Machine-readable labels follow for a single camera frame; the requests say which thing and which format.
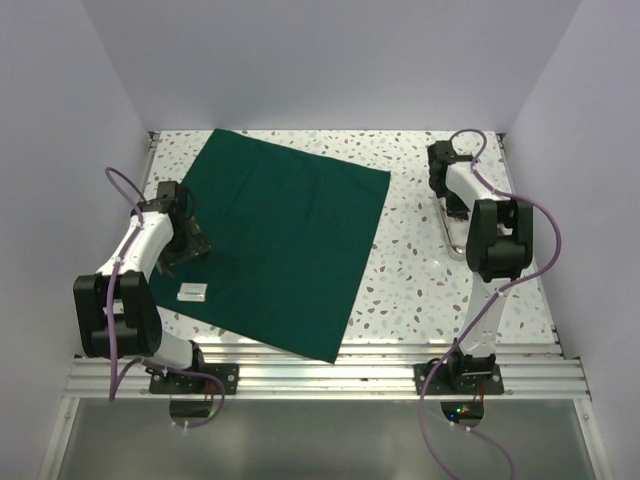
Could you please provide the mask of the green surgical drape cloth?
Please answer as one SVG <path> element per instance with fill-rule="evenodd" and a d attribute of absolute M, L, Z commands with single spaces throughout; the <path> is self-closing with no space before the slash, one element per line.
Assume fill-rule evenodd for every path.
<path fill-rule="evenodd" d="M 313 360 L 336 360 L 390 186 L 387 171 L 214 131 L 184 184 L 208 256 L 154 274 L 156 304 Z M 179 302 L 183 282 L 206 301 Z"/>

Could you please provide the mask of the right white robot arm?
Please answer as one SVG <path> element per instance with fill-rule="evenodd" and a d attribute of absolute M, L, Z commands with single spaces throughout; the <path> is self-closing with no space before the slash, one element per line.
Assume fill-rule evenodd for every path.
<path fill-rule="evenodd" d="M 468 392 L 498 375 L 497 333 L 509 284 L 519 279 L 533 256 L 533 207 L 501 196 L 478 177 L 470 155 L 455 151 L 450 140 L 427 148 L 429 186 L 436 196 L 452 247 L 459 233 L 451 222 L 467 223 L 462 253 L 472 272 L 472 291 L 460 337 L 436 379 Z"/>

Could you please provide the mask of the stainless steel tray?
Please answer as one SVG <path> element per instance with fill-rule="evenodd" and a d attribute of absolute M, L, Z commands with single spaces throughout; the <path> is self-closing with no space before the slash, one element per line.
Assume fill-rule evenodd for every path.
<path fill-rule="evenodd" d="M 444 199 L 435 198 L 433 203 L 449 257 L 454 261 L 465 262 L 470 226 L 469 210 L 451 214 Z"/>

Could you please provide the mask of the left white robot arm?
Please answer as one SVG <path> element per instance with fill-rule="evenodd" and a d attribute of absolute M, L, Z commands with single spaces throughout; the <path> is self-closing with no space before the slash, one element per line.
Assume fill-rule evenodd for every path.
<path fill-rule="evenodd" d="M 205 259 L 211 245 L 195 220 L 194 197 L 176 181 L 158 184 L 156 197 L 132 211 L 125 238 L 96 273 L 79 276 L 73 295 L 82 348 L 90 358 L 143 358 L 174 368 L 185 392 L 201 390 L 207 367 L 194 346 L 163 330 L 149 280 L 157 271 Z"/>

